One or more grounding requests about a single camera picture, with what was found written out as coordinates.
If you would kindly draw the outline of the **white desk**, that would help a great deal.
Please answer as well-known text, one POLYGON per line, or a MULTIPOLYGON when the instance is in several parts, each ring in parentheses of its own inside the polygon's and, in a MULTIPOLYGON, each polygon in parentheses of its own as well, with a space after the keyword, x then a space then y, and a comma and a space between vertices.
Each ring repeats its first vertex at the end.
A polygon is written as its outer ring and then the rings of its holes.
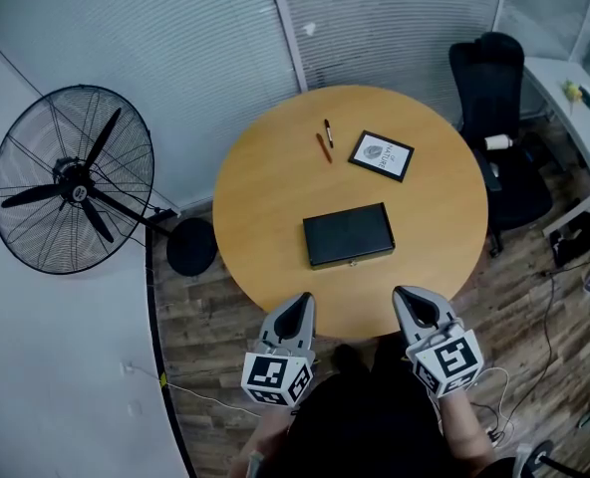
MULTIPOLYGON (((590 172, 590 109, 581 101, 570 102, 563 91, 564 84, 572 82, 590 94, 590 76, 576 63, 537 57, 525 59, 524 74, 560 119, 590 172)), ((545 227, 543 235, 560 230, 586 211, 590 211, 590 194, 545 227)))

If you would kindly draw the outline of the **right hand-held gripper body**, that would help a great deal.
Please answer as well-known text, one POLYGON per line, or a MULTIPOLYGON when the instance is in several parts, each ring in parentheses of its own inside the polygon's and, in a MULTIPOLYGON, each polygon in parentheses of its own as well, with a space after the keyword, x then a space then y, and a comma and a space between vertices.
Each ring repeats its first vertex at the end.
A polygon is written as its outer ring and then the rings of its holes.
POLYGON ((431 398, 441 398, 470 385, 484 366, 474 331, 466 330, 460 319, 412 344, 406 354, 413 374, 431 398))

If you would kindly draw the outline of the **black framed picture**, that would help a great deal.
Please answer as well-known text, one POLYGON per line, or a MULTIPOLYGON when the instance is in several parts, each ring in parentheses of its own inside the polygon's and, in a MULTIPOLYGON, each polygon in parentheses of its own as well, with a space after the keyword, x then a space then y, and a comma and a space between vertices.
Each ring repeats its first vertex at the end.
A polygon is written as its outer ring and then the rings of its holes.
POLYGON ((414 152, 409 145, 363 130, 348 162, 402 182, 414 152))

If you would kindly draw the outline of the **person's left forearm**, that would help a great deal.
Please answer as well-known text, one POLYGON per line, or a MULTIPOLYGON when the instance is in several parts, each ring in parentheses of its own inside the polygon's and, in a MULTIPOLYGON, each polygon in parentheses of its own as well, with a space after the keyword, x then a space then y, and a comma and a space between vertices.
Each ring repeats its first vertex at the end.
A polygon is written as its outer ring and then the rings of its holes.
POLYGON ((261 466, 275 455, 286 439, 293 418, 292 407, 272 406, 264 411, 251 436, 245 478, 257 478, 261 466))

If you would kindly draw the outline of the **person's right forearm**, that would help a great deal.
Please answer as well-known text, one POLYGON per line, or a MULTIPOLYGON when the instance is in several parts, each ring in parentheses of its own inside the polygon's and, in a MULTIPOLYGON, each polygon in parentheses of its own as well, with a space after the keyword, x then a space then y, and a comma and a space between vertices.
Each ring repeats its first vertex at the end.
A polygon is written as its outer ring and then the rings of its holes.
POLYGON ((463 389, 440 398, 442 432, 450 454, 466 478, 475 478, 496 460, 487 433, 481 427, 463 389))

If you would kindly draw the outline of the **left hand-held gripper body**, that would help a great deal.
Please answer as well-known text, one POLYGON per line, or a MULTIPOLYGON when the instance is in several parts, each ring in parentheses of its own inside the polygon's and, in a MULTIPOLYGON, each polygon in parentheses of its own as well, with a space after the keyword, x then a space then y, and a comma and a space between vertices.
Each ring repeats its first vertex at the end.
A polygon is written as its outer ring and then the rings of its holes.
POLYGON ((256 403, 295 407, 312 384, 315 356, 303 341, 295 347, 259 341, 245 355, 241 387, 256 403))

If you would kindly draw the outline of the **black office chair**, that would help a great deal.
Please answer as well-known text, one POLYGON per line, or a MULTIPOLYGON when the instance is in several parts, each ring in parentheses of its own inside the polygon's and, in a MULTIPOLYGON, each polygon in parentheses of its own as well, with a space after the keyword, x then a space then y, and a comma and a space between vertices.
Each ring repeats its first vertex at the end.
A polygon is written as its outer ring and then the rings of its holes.
POLYGON ((472 42, 449 47, 462 124, 459 134, 479 166, 488 203, 491 257, 503 251, 501 233, 530 224, 552 208, 539 167, 518 143, 524 53, 517 40, 486 32, 472 42), (484 139, 507 134, 505 150, 486 150, 484 139))

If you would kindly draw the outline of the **black standing fan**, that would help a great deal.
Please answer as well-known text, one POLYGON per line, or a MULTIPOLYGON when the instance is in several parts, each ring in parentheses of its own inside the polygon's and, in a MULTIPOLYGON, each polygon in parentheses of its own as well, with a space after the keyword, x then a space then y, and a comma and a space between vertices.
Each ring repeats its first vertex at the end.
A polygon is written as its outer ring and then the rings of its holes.
POLYGON ((127 99, 99 86, 60 88, 26 108, 0 144, 0 238, 29 268, 71 275, 116 254, 142 225, 165 238, 174 272, 197 276, 217 252, 213 227, 151 221, 153 179, 150 133, 127 99))

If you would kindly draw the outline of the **person's black clothing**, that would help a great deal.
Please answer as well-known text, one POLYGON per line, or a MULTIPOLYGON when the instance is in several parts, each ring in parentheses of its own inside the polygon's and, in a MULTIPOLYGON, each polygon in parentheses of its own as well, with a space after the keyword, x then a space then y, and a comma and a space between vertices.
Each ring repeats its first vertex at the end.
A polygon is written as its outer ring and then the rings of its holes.
MULTIPOLYGON (((381 337, 368 374, 335 371, 320 382, 257 478, 466 478, 444 438, 440 401, 413 374, 406 347, 401 333, 381 337)), ((227 478, 245 478, 251 436, 227 478)), ((512 478, 513 467, 496 456, 475 478, 512 478)))

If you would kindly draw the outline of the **black bag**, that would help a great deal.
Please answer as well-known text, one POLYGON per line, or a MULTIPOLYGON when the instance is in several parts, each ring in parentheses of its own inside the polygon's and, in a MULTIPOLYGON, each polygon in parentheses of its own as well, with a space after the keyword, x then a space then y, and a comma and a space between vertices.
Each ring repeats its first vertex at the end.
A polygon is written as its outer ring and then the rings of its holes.
POLYGON ((549 236, 554 263, 561 268, 590 250, 590 213, 579 223, 579 234, 571 239, 564 238, 558 231, 549 236))

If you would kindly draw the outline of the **black metal box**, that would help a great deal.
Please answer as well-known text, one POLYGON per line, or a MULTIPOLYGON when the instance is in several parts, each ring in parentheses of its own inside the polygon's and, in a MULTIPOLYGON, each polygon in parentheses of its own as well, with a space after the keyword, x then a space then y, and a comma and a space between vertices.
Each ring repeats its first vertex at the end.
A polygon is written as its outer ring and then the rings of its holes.
POLYGON ((396 249, 383 202, 305 218, 303 231, 312 269, 350 265, 396 249))

